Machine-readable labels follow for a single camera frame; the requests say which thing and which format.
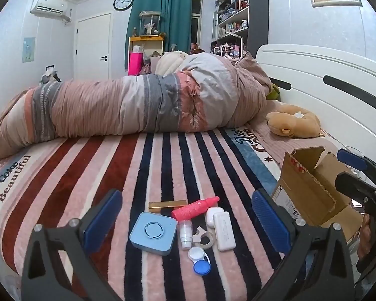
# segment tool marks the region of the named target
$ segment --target green plush toy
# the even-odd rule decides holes
[[[272,85],[272,90],[266,96],[266,99],[268,101],[272,101],[272,100],[278,99],[280,97],[280,88],[277,85],[275,85],[275,84],[271,84],[271,85]]]

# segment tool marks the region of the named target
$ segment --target white door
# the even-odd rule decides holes
[[[109,79],[110,19],[111,14],[104,14],[77,23],[75,44],[76,79]]]

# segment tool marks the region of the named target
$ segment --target bookshelf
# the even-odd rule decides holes
[[[269,0],[218,0],[218,2],[216,38],[211,43],[211,51],[226,43],[239,46],[240,39],[236,37],[238,35],[242,37],[244,52],[251,52],[255,58],[259,48],[269,40]],[[247,27],[243,27],[244,20],[247,21]],[[235,47],[229,52],[230,56],[234,55],[233,50],[237,54]]]

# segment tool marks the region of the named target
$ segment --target blue gripper pad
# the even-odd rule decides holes
[[[122,204],[121,192],[111,189],[103,200],[83,217],[82,222],[87,224],[85,228],[82,224],[82,246],[87,254],[99,251],[106,235],[115,223]]]
[[[345,149],[340,149],[337,152],[337,159],[358,171],[366,171],[368,169],[368,164],[363,157],[355,155]]]
[[[252,195],[252,208],[275,250],[287,255],[292,246],[290,232],[259,190]]]

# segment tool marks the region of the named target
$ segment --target white power bank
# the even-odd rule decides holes
[[[214,214],[213,222],[216,230],[217,248],[220,251],[234,249],[236,244],[229,212]]]

